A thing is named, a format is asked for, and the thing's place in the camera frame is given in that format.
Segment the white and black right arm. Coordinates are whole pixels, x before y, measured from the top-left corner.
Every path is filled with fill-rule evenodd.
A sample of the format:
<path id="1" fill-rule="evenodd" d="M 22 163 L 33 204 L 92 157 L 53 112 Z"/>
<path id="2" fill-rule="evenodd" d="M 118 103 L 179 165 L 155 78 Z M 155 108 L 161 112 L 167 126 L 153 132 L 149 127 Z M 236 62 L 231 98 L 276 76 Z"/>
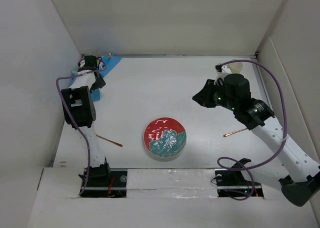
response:
<path id="1" fill-rule="evenodd" d="M 250 83 L 241 74 L 208 79 L 192 99 L 206 108 L 231 110 L 237 121 L 262 140 L 276 155 L 285 171 L 258 171 L 259 183 L 279 189 L 292 204 L 304 206 L 320 189 L 320 164 L 310 158 L 285 134 L 273 110 L 262 100 L 251 97 Z"/>

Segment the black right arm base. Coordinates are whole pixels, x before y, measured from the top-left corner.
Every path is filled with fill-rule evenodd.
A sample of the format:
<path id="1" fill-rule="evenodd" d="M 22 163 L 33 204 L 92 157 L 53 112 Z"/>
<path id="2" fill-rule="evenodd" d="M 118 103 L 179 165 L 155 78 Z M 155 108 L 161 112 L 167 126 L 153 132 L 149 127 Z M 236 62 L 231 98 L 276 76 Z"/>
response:
<path id="1" fill-rule="evenodd" d="M 233 161 L 233 166 L 227 169 L 223 168 L 220 162 L 224 159 Z M 249 175 L 245 178 L 241 171 L 232 170 L 245 168 L 246 164 L 251 162 L 250 159 L 242 158 L 235 160 L 233 158 L 221 157 L 217 162 L 220 168 L 214 170 L 214 177 L 210 182 L 217 187 L 218 197 L 229 197 L 237 201 L 243 201 L 249 197 L 264 198 L 262 185 L 258 182 L 253 182 L 250 173 L 245 171 L 245 174 Z"/>

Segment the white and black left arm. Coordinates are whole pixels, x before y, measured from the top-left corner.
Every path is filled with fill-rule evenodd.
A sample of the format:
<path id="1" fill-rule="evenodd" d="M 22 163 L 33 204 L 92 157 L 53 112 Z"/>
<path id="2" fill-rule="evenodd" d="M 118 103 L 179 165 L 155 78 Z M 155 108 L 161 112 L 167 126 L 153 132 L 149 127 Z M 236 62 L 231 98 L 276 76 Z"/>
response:
<path id="1" fill-rule="evenodd" d="M 77 130 L 84 138 L 85 147 L 89 149 L 90 167 L 98 167 L 105 161 L 94 129 L 97 113 L 92 100 L 91 87 L 97 81 L 96 74 L 89 70 L 80 71 L 73 77 L 70 87 L 58 89 L 64 118 L 67 124 Z"/>

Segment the blue space-print cloth placemat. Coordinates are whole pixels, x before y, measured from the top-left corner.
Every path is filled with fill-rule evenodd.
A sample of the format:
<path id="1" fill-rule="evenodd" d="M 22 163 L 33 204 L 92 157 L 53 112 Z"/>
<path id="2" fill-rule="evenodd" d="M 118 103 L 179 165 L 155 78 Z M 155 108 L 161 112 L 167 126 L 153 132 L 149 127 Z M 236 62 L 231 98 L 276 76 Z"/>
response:
<path id="1" fill-rule="evenodd" d="M 97 57 L 97 66 L 101 72 L 101 76 L 104 78 L 111 70 L 121 61 L 122 57 L 116 56 L 113 53 L 108 53 L 103 56 Z M 94 102 L 101 99 L 101 90 L 96 89 L 91 91 L 91 97 Z"/>

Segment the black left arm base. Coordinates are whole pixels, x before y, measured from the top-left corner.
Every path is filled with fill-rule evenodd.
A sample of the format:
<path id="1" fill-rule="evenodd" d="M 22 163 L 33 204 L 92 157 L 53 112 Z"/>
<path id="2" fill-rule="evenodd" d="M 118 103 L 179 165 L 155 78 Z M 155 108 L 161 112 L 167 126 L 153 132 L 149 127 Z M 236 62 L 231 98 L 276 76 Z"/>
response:
<path id="1" fill-rule="evenodd" d="M 124 198 L 127 196 L 127 169 L 111 169 L 105 162 L 98 167 L 89 168 L 89 177 L 86 181 L 87 169 L 78 176 L 81 179 L 79 195 L 86 198 Z"/>

